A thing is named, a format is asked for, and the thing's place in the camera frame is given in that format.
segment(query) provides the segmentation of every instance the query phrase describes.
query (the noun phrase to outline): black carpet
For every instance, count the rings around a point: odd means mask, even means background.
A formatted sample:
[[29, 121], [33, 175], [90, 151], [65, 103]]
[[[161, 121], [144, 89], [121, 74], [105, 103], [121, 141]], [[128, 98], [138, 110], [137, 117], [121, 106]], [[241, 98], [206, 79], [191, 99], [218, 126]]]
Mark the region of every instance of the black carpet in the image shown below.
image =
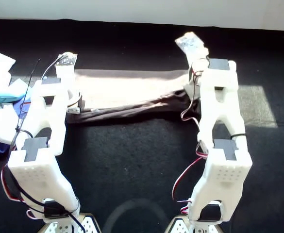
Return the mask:
[[[174, 39], [195, 31], [210, 57], [237, 63], [239, 100], [253, 167], [236, 209], [232, 232], [284, 232], [284, 32], [98, 22], [0, 20], [0, 52], [17, 60], [13, 78], [36, 78], [64, 51], [78, 53], [76, 68], [187, 69]], [[63, 174], [101, 228], [120, 205], [133, 203], [112, 232], [159, 233], [182, 207], [171, 200], [175, 179], [195, 159], [197, 129], [169, 113], [92, 125], [67, 126]], [[228, 137], [216, 125], [215, 137]], [[0, 169], [5, 156], [0, 156]], [[181, 181], [188, 198], [203, 162]], [[37, 232], [25, 207], [9, 201], [0, 184], [0, 232]], [[229, 225], [223, 225], [229, 232]]]

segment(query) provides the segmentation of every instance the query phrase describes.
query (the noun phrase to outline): brown cloth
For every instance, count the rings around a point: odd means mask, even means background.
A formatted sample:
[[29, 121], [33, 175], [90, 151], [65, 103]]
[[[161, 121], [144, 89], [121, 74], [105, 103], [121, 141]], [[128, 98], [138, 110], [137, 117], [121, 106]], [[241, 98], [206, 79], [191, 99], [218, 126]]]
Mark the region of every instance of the brown cloth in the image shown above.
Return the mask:
[[84, 100], [68, 123], [133, 117], [140, 113], [181, 112], [189, 105], [183, 86], [188, 70], [132, 71], [77, 69], [76, 88]]

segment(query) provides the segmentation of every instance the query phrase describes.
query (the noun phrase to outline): white mounting plate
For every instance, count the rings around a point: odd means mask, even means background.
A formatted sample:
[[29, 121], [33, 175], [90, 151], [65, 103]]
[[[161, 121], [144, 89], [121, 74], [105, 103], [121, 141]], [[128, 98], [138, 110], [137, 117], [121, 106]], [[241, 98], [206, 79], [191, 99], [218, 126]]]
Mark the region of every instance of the white mounting plate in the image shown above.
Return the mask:
[[[100, 233], [97, 231], [96, 224], [93, 222], [93, 218], [86, 216], [82, 221], [82, 225], [86, 233]], [[49, 226], [46, 228], [44, 233], [71, 233], [72, 226], [62, 226], [58, 225], [58, 223], [50, 223]], [[80, 227], [78, 227], [78, 233], [84, 233]]]
[[[165, 233], [192, 233], [193, 227], [190, 225], [187, 216], [179, 215], [176, 216], [171, 223], [169, 224], [168, 228], [166, 229]], [[221, 229], [217, 227], [217, 225], [204, 225], [201, 224], [197, 226], [195, 233], [222, 233]]]
[[189, 233], [188, 228], [186, 227], [182, 219], [178, 219], [174, 222], [170, 233]]

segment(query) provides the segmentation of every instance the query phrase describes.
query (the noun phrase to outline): white wall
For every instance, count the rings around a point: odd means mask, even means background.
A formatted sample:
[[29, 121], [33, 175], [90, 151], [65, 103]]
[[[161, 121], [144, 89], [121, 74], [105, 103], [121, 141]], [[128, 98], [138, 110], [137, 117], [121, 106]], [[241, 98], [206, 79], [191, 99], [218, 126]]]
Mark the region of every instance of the white wall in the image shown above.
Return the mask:
[[0, 18], [284, 30], [284, 0], [0, 0]]

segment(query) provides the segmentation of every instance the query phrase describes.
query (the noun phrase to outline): white bracket with holes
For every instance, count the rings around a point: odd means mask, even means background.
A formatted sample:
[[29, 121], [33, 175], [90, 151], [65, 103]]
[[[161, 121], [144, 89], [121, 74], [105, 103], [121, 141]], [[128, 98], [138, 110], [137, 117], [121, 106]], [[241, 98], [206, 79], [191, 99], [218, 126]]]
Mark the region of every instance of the white bracket with holes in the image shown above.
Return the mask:
[[189, 233], [188, 228], [186, 227], [182, 219], [175, 220], [174, 225], [172, 226], [170, 233]]
[[[86, 233], [100, 233], [98, 232], [96, 228], [96, 224], [93, 222], [92, 218], [89, 216], [86, 216], [83, 221], [82, 225], [84, 226], [84, 229]], [[72, 232], [72, 226], [70, 225], [63, 225], [58, 223], [50, 223], [50, 225], [47, 227], [47, 229], [44, 231], [44, 233], [71, 233]], [[80, 227], [78, 227], [78, 231], [75, 231], [76, 233], [84, 233]]]
[[196, 225], [194, 228], [192, 225], [191, 228], [188, 229], [184, 220], [181, 218], [177, 218], [173, 225], [171, 226], [170, 230], [167, 231], [169, 233], [193, 233], [195, 230], [195, 233], [219, 233], [219, 231], [216, 229], [215, 225]]

